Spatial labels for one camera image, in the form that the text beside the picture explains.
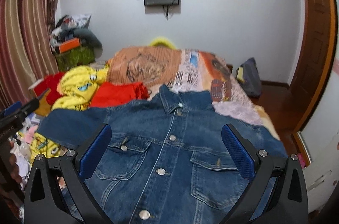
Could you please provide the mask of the blue denim jacket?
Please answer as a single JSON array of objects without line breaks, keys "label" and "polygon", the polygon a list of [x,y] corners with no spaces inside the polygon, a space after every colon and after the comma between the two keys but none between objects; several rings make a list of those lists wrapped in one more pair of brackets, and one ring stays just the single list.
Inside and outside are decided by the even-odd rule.
[{"label": "blue denim jacket", "polygon": [[74,149],[103,124],[111,139],[86,186],[114,223],[219,223],[248,184],[222,142],[226,124],[257,149],[287,155],[265,127],[216,113],[209,92],[166,86],[149,101],[53,110],[39,133]]}]

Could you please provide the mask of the white wardrobe door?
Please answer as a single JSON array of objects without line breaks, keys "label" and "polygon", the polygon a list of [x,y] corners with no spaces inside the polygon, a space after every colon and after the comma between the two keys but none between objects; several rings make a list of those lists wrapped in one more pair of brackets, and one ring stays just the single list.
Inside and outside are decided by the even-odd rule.
[{"label": "white wardrobe door", "polygon": [[301,132],[311,164],[303,169],[308,211],[321,210],[338,186],[338,47],[320,103]]}]

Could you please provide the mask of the yellow cartoon print blanket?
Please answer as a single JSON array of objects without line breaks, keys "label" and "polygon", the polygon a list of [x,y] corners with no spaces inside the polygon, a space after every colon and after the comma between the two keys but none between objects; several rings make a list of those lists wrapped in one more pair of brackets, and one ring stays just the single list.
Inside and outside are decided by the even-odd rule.
[{"label": "yellow cartoon print blanket", "polygon": [[90,107],[92,97],[106,81],[108,68],[94,69],[87,65],[67,71],[59,81],[62,97],[57,99],[51,110],[69,109],[85,111]]}]

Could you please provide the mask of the orange box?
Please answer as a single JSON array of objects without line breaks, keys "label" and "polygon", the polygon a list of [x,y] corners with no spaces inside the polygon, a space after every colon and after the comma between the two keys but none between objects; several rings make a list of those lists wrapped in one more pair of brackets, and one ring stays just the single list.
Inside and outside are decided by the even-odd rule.
[{"label": "orange box", "polygon": [[80,40],[78,38],[73,38],[73,39],[63,42],[58,47],[56,47],[56,52],[58,54],[63,54],[69,50],[72,50],[80,46],[81,46]]}]

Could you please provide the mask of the red cloth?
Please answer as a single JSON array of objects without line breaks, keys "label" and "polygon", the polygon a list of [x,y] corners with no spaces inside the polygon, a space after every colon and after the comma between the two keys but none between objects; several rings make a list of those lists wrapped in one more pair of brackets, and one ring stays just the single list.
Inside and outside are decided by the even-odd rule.
[{"label": "red cloth", "polygon": [[115,107],[132,100],[148,99],[148,89],[142,82],[127,85],[103,83],[91,99],[91,107]]}]

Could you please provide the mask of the grey garment on pile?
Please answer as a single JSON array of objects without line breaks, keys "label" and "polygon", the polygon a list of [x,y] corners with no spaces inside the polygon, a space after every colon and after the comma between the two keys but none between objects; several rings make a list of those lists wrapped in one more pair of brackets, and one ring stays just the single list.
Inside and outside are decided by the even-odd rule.
[{"label": "grey garment on pile", "polygon": [[81,46],[89,46],[93,49],[102,49],[102,43],[87,28],[78,28],[73,31],[74,36],[79,39]]}]

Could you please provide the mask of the striped red beige curtain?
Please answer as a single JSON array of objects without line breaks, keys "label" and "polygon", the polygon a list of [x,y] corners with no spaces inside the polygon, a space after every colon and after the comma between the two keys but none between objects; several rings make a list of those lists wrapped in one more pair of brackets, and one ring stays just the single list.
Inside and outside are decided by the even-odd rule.
[{"label": "striped red beige curtain", "polygon": [[1,109],[32,97],[29,87],[58,72],[50,48],[58,0],[1,0]]}]

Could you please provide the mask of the dark blue bag on floor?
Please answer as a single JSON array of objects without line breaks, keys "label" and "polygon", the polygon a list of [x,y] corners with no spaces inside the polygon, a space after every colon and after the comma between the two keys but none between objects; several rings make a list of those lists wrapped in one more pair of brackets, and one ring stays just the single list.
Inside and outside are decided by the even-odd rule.
[{"label": "dark blue bag on floor", "polygon": [[249,97],[260,97],[262,94],[261,79],[255,58],[249,58],[237,69],[236,80]]}]

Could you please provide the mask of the printed bed blanket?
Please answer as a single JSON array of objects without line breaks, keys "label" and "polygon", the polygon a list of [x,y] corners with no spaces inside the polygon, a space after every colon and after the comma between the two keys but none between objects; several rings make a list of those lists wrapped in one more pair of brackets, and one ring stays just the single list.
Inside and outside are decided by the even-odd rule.
[{"label": "printed bed blanket", "polygon": [[262,125],[278,139],[264,108],[255,105],[232,75],[223,58],[199,50],[165,47],[128,47],[108,61],[107,81],[115,85],[141,82],[151,92],[161,85],[174,92],[208,91],[218,114],[251,125]]}]

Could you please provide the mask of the yellow plush item behind bed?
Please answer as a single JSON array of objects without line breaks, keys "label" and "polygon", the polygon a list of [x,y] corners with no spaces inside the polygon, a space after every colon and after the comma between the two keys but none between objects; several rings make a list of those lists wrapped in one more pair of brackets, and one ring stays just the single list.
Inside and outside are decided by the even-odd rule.
[{"label": "yellow plush item behind bed", "polygon": [[176,46],[173,44],[173,42],[164,37],[154,38],[148,45],[150,47],[165,47],[176,50]]}]

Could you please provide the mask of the brown wooden door frame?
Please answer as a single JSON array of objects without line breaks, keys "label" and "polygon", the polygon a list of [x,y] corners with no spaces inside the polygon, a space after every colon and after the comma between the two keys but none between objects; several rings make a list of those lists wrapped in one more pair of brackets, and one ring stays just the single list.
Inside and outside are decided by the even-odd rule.
[{"label": "brown wooden door frame", "polygon": [[336,0],[304,0],[304,29],[290,91],[297,108],[292,130],[306,122],[324,90],[336,46]]}]

